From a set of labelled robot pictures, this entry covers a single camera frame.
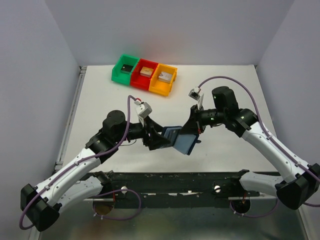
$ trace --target gray wall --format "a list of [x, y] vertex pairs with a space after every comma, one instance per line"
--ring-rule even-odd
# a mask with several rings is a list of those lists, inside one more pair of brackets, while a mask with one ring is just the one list
[[[320, 163], [320, 1], [295, 0], [257, 68], [277, 136]], [[320, 204], [320, 192], [311, 203]], [[320, 239], [320, 208], [310, 209]]]
[[26, 240], [20, 189], [53, 170], [79, 67], [43, 0], [2, 1], [0, 22], [0, 239]]
[[257, 64], [293, 0], [45, 0], [81, 65]]

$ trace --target white table surface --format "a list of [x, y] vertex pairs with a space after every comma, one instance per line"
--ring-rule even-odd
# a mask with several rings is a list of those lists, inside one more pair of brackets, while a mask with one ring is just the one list
[[[88, 140], [102, 127], [102, 122], [112, 110], [121, 110], [127, 116], [127, 96], [148, 102], [153, 112], [150, 117], [162, 126], [183, 126], [189, 118], [190, 107], [196, 101], [188, 97], [189, 91], [203, 80], [217, 75], [235, 78], [246, 85], [257, 102], [262, 119], [272, 133], [274, 126], [253, 65], [175, 65], [177, 77], [168, 97], [143, 91], [111, 81], [113, 65], [88, 66], [70, 130], [63, 165], [71, 161]], [[212, 89], [228, 86], [235, 92], [240, 108], [254, 106], [248, 94], [236, 83], [215, 79], [202, 86], [205, 109], [215, 108]], [[131, 102], [131, 122], [138, 122], [134, 103]], [[207, 128], [190, 156], [173, 148], [149, 151], [142, 140], [131, 146], [121, 146], [119, 151], [95, 171], [114, 172], [237, 172], [275, 171], [275, 168], [249, 143], [228, 131], [224, 125]]]

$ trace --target bolt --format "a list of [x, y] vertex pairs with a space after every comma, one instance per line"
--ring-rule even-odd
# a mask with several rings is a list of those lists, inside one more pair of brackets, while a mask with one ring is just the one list
[[126, 186], [121, 187], [121, 190], [127, 190], [128, 188]]
[[215, 185], [213, 189], [217, 194], [221, 192], [221, 187], [219, 185]]

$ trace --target reflective metal surface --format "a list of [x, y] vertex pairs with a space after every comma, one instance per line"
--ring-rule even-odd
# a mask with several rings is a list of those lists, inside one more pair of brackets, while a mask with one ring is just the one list
[[[251, 201], [249, 213], [266, 213], [274, 199]], [[83, 201], [64, 212], [41, 233], [41, 240], [306, 240], [299, 212], [280, 204], [263, 218], [245, 218], [228, 208], [143, 209], [127, 221], [93, 217], [92, 202]], [[134, 209], [114, 209], [114, 216], [128, 216]]]

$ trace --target small block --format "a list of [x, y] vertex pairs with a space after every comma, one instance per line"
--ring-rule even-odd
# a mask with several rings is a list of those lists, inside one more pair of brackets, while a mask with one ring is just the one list
[[154, 70], [152, 68], [144, 66], [140, 71], [140, 75], [150, 78], [153, 71]]
[[170, 83], [172, 79], [172, 74], [162, 71], [159, 75], [159, 81]]
[[128, 64], [123, 64], [122, 68], [121, 68], [121, 72], [123, 74], [129, 74], [132, 71], [133, 68], [134, 68], [134, 66], [131, 66], [131, 65], [128, 65]]

